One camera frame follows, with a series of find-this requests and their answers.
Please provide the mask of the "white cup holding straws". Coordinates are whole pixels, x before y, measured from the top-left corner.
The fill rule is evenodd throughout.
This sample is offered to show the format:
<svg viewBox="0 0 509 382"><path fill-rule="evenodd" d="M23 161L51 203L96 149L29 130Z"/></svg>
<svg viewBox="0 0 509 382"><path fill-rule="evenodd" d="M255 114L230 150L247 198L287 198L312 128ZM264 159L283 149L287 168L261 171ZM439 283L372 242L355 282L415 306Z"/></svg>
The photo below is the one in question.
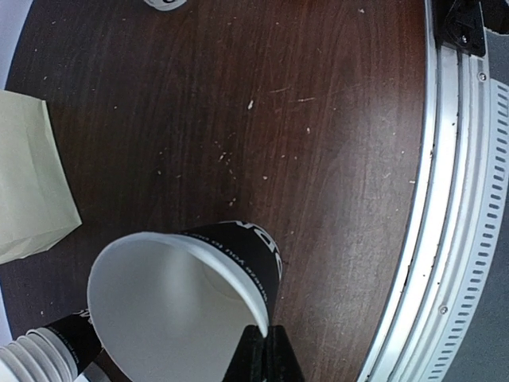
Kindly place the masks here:
<svg viewBox="0 0 509 382"><path fill-rule="evenodd" d="M183 6L187 0L144 0L146 4L159 11L171 11Z"/></svg>

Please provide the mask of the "cream paper bag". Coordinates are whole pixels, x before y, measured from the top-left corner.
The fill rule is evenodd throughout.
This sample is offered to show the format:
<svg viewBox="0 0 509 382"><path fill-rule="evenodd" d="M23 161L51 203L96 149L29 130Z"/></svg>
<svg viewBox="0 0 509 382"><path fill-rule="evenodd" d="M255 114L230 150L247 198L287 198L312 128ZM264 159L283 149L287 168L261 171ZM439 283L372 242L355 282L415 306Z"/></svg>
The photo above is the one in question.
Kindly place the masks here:
<svg viewBox="0 0 509 382"><path fill-rule="evenodd" d="M1 263L47 251L81 224L46 102L1 91Z"/></svg>

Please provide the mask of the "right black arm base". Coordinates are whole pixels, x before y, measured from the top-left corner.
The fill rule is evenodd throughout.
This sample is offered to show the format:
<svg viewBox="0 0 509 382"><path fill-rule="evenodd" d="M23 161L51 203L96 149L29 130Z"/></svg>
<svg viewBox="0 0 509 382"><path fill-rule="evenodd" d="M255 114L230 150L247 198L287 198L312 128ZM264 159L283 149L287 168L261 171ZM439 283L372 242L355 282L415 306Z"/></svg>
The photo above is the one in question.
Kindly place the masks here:
<svg viewBox="0 0 509 382"><path fill-rule="evenodd" d="M434 0L433 32L439 45L477 57L486 55L480 1Z"/></svg>

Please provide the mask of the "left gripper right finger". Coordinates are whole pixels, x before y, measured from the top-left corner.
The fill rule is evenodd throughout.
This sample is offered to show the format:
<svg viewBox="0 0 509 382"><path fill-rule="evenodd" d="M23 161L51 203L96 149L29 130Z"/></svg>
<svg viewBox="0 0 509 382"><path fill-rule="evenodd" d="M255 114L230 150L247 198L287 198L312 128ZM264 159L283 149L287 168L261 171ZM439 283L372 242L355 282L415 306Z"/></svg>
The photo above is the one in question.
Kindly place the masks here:
<svg viewBox="0 0 509 382"><path fill-rule="evenodd" d="M293 347L282 325L270 326L265 347L266 381L303 382L305 380Z"/></svg>

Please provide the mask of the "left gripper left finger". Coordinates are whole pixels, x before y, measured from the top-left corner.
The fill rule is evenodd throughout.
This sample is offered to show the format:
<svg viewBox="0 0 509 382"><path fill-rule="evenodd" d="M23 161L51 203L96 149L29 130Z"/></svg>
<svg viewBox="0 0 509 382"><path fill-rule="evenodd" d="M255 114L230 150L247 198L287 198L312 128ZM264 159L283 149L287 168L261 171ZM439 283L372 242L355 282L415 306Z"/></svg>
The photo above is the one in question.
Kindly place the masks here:
<svg viewBox="0 0 509 382"><path fill-rule="evenodd" d="M265 340L255 325L248 325L239 340L223 382L264 381Z"/></svg>

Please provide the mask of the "black paper coffee cup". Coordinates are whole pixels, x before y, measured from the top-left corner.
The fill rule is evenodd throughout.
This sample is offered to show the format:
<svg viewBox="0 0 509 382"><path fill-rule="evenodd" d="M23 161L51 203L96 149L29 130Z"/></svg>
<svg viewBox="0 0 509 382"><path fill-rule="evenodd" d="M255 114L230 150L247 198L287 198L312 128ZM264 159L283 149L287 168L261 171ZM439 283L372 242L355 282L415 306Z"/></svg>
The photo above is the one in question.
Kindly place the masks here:
<svg viewBox="0 0 509 382"><path fill-rule="evenodd" d="M220 381L244 329L267 334L282 277L274 239L229 220L108 244L87 284L92 324L132 381Z"/></svg>

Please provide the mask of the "aluminium front rail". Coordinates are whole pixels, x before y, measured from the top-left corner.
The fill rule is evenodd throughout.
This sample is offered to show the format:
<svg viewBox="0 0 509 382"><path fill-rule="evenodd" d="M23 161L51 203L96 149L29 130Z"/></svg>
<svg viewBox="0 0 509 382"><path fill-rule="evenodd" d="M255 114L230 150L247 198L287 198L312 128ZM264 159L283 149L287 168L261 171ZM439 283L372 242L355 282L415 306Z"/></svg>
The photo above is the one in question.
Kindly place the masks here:
<svg viewBox="0 0 509 382"><path fill-rule="evenodd" d="M421 157L361 381L442 381L488 279L508 193L508 4L480 4L484 57L439 45L425 3Z"/></svg>

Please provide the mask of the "stack of paper cups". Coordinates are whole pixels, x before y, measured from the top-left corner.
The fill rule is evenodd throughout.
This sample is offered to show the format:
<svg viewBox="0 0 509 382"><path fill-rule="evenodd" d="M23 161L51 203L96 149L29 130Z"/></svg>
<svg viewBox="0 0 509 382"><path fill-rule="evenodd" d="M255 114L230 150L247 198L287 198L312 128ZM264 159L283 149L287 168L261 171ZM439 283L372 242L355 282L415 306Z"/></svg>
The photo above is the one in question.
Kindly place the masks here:
<svg viewBox="0 0 509 382"><path fill-rule="evenodd" d="M2 381L74 381L103 350L89 310L79 310L1 347Z"/></svg>

